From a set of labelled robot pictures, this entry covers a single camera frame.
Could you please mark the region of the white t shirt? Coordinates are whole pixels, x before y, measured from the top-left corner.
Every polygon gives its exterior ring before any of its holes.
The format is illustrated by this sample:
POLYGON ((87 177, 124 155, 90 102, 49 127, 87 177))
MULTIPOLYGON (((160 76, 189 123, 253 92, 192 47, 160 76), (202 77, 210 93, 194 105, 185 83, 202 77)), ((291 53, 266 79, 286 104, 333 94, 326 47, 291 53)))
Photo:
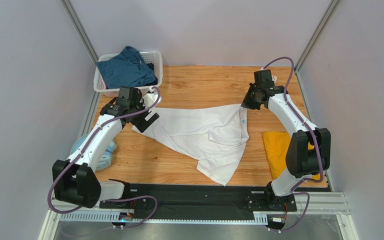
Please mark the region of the white t shirt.
POLYGON ((226 186, 245 153, 248 111, 240 104, 201 109, 154 108, 159 118, 142 135, 197 160, 197 170, 226 186))

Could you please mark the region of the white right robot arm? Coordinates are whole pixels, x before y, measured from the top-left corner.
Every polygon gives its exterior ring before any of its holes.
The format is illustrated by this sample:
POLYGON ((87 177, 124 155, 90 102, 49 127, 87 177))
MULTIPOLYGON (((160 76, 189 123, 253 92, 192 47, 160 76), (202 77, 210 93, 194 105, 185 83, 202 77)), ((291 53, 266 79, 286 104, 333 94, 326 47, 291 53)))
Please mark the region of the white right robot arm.
POLYGON ((269 69, 253 73, 254 82, 243 99, 242 107, 260 110, 265 107, 280 120, 290 136, 285 156, 286 169, 273 180, 269 188, 277 197, 291 195, 304 181, 318 182, 324 179, 324 171, 330 166, 331 133, 312 123, 298 109, 287 88, 276 85, 269 69))

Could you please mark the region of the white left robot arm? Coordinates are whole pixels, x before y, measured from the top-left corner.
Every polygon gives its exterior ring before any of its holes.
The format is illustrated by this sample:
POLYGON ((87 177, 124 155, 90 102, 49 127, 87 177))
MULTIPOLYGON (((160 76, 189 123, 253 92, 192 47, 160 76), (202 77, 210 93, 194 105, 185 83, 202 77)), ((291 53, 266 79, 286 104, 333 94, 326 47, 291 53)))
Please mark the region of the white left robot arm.
POLYGON ((127 123, 142 133, 159 118, 151 111, 161 98, 157 86, 150 87, 146 94, 135 87, 121 87, 118 96, 101 109, 84 142, 66 160, 53 164, 53 183, 47 195, 49 208, 58 214, 68 214, 80 208, 91 209, 102 201, 125 202, 126 183, 100 182, 95 175, 98 162, 127 123))

